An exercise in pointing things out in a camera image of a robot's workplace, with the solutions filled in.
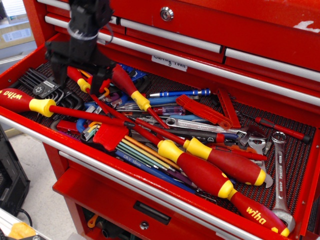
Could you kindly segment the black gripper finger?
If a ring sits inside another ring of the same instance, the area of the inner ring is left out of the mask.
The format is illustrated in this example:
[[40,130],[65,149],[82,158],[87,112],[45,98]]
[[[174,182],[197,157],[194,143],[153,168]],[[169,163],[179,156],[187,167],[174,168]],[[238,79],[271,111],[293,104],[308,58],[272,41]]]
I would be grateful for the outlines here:
[[67,79],[67,65],[59,62],[56,58],[52,58],[51,68],[55,82],[61,87],[64,87]]
[[97,95],[103,82],[111,77],[112,69],[110,67],[95,66],[94,69],[91,71],[91,74],[92,81],[90,94]]

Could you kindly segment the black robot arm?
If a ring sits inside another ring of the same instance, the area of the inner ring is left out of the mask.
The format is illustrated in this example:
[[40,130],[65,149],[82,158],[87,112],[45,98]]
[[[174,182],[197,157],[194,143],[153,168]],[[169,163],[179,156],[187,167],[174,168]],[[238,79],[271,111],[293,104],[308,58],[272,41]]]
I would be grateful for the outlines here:
[[50,61],[56,83],[65,85],[67,67],[92,74],[90,93],[99,94],[104,80],[111,78],[116,62],[97,46],[98,33],[111,20],[108,0],[70,0],[69,41],[47,41],[45,58]]

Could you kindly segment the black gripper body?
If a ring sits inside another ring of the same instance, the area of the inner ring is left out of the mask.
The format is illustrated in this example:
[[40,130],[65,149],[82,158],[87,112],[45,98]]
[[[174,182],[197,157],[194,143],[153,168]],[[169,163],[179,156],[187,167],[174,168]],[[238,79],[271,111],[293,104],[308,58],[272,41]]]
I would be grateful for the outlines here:
[[71,37],[68,41],[47,41],[45,57],[50,61],[57,59],[68,66],[87,71],[91,74],[95,67],[116,66],[116,62],[104,55],[96,40],[79,40]]

